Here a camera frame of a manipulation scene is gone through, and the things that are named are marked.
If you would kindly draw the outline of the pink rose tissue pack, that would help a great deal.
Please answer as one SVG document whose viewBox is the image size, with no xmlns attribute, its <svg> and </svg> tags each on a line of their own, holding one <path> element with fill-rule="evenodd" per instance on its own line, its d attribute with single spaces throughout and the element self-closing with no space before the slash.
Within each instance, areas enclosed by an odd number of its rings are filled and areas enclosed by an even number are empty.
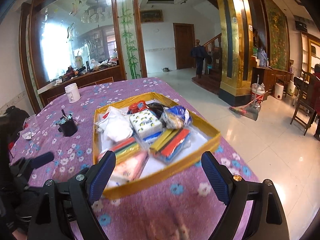
<svg viewBox="0 0 320 240">
<path fill-rule="evenodd" d="M 135 156 L 116 165 L 107 183 L 108 187 L 116 187 L 138 179 L 149 159 L 146 151 L 140 151 Z"/>
</svg>

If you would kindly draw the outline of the broom and dustpan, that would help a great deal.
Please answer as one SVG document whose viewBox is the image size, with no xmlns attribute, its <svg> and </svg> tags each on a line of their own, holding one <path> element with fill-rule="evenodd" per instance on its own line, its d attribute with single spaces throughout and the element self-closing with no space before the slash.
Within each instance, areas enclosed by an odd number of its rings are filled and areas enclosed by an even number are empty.
<svg viewBox="0 0 320 240">
<path fill-rule="evenodd" d="M 244 116 L 253 121 L 257 121 L 259 112 L 261 110 L 261 102 L 263 101 L 264 95 L 266 94 L 265 90 L 261 90 L 262 85 L 259 84 L 260 76 L 257 75 L 257 83 L 255 84 L 255 91 L 253 94 L 253 100 L 248 104 L 241 107 L 229 107 L 229 110 L 240 116 Z"/>
</svg>

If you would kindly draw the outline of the white towel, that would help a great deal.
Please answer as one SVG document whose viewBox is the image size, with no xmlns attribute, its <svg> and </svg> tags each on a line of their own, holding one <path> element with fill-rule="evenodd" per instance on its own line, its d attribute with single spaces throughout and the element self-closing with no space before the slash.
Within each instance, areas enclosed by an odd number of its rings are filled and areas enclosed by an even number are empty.
<svg viewBox="0 0 320 240">
<path fill-rule="evenodd" d="M 103 140 L 121 142 L 133 135 L 129 119 L 119 109 L 109 106 L 100 121 L 95 123 Z"/>
</svg>

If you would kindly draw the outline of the blue gold bag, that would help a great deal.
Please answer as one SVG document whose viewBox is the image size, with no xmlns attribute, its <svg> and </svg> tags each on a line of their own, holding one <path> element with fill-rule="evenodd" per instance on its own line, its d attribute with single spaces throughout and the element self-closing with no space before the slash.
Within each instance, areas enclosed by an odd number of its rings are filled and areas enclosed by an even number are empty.
<svg viewBox="0 0 320 240">
<path fill-rule="evenodd" d="M 189 111 L 180 105 L 165 108 L 161 115 L 161 120 L 168 129 L 181 129 L 192 123 Z"/>
</svg>

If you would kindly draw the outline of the small white wrapper packet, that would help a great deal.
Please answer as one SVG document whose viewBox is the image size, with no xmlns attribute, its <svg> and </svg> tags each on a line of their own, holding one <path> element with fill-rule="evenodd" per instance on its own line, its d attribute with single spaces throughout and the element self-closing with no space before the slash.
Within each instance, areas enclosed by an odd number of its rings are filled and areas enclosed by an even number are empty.
<svg viewBox="0 0 320 240">
<path fill-rule="evenodd" d="M 35 135 L 35 133 L 30 132 L 30 131 L 27 131 L 27 132 L 24 132 L 21 134 L 21 136 L 24 140 L 31 140 L 34 135 Z"/>
</svg>

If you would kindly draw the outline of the clear plastic cup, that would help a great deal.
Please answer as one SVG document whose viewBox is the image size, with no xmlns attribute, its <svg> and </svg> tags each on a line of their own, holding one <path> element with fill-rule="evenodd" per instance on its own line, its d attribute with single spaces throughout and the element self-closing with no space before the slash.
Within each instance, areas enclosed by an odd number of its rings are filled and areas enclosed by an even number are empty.
<svg viewBox="0 0 320 240">
<path fill-rule="evenodd" d="M 36 134 L 40 130 L 36 115 L 32 115 L 25 120 L 24 130 L 32 134 Z"/>
</svg>

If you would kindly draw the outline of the black foil snack bag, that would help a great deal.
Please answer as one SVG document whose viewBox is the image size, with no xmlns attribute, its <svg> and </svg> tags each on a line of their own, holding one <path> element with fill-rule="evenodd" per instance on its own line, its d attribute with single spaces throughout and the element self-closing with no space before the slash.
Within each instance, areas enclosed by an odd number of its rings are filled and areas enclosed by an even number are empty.
<svg viewBox="0 0 320 240">
<path fill-rule="evenodd" d="M 147 107 L 150 111 L 152 111 L 155 114 L 155 116 L 158 119 L 161 119 L 162 116 L 164 116 L 165 119 L 169 118 L 168 113 L 164 113 L 164 115 L 163 115 L 163 112 L 166 111 L 167 109 L 169 109 L 169 107 L 167 107 L 161 103 L 158 103 L 158 102 L 149 103 L 149 104 L 147 104 Z"/>
</svg>

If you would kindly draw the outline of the red bag blue cloth bundle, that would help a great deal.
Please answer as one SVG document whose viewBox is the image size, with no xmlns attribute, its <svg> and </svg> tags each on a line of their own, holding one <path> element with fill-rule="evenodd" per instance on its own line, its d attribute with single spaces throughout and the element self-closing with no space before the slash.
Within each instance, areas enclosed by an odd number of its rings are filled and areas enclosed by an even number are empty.
<svg viewBox="0 0 320 240">
<path fill-rule="evenodd" d="M 127 114 L 135 114 L 143 110 L 148 109 L 148 105 L 144 100 L 140 100 L 137 103 L 133 103 L 129 106 Z"/>
</svg>

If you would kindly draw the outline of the wooden chair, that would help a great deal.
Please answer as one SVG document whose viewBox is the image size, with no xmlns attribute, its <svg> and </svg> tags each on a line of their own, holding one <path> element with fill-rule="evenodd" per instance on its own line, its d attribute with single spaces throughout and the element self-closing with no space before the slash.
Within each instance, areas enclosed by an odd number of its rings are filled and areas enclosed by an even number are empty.
<svg viewBox="0 0 320 240">
<path fill-rule="evenodd" d="M 308 129 L 311 127 L 312 117 L 316 113 L 316 101 L 319 98 L 319 78 L 304 70 L 302 73 L 303 79 L 299 90 L 300 93 L 290 124 L 292 124 L 293 121 L 298 122 L 304 128 L 304 135 L 306 135 Z M 298 112 L 302 110 L 309 111 L 307 113 L 309 117 L 307 122 L 297 116 Z"/>
</svg>

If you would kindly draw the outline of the multicolour sponge strips pack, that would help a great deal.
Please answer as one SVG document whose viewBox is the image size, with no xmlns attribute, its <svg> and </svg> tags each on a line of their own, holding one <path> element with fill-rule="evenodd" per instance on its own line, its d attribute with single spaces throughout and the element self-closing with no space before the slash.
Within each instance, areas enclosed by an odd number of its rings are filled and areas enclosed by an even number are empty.
<svg viewBox="0 0 320 240">
<path fill-rule="evenodd" d="M 99 154 L 100 161 L 107 151 L 112 151 L 116 156 L 116 164 L 124 162 L 125 160 L 135 156 L 141 150 L 141 146 L 135 137 L 130 137 L 121 142 L 116 143 L 110 149 L 105 150 Z"/>
</svg>

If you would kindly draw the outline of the blue Vinda tissue pack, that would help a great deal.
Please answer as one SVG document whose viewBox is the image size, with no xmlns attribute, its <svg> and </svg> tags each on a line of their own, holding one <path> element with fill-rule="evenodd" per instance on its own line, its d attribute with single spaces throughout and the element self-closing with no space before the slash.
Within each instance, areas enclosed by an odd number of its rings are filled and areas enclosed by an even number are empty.
<svg viewBox="0 0 320 240">
<path fill-rule="evenodd" d="M 143 139 L 143 142 L 148 144 L 148 145 L 152 145 L 157 139 L 158 137 L 162 134 L 162 132 L 157 132 L 153 135 L 150 135 L 146 138 Z"/>
</svg>

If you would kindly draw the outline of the black cup with clips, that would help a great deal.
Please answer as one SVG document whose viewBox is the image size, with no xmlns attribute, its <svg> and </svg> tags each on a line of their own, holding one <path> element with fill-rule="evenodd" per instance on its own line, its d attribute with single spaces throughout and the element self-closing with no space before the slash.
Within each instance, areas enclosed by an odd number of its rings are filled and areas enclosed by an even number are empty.
<svg viewBox="0 0 320 240">
<path fill-rule="evenodd" d="M 78 131 L 78 127 L 73 119 L 72 114 L 66 114 L 63 109 L 61 112 L 62 117 L 57 122 L 59 126 L 58 131 L 61 132 L 64 137 L 71 137 Z"/>
</svg>

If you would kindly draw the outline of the lemon print tissue pack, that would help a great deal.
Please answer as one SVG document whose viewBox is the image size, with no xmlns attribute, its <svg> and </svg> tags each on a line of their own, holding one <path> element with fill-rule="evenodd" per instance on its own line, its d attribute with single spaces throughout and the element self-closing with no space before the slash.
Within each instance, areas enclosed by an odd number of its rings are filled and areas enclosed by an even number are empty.
<svg viewBox="0 0 320 240">
<path fill-rule="evenodd" d="M 162 123 L 149 109 L 145 109 L 129 116 L 131 125 L 140 139 L 162 131 Z"/>
</svg>

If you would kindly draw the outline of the purple floral tablecloth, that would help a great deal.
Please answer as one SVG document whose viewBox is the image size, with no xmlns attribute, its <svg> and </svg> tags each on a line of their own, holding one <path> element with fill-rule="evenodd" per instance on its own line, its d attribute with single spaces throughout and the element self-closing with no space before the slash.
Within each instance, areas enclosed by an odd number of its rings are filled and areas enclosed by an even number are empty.
<svg viewBox="0 0 320 240">
<path fill-rule="evenodd" d="M 80 96 L 70 103 L 62 95 L 44 107 L 35 116 L 36 134 L 19 137 L 11 153 L 14 160 L 54 154 L 31 173 L 29 185 L 42 187 L 48 179 L 67 181 L 114 150 L 116 168 L 103 176 L 103 196 L 91 205 L 109 239 L 208 239 L 225 204 L 201 167 L 205 151 L 231 174 L 257 181 L 219 131 L 156 77 L 89 86 Z M 157 146 L 167 128 L 149 111 L 129 115 L 139 101 L 183 106 L 191 124 Z"/>
</svg>

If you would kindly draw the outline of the yellow red sponge pack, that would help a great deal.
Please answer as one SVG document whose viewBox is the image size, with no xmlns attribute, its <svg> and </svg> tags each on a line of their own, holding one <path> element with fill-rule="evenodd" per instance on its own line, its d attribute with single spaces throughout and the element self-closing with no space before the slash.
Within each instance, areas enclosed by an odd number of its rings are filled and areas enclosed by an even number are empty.
<svg viewBox="0 0 320 240">
<path fill-rule="evenodd" d="M 186 128 L 166 129 L 149 147 L 149 153 L 157 160 L 169 164 L 189 141 L 191 131 Z"/>
</svg>

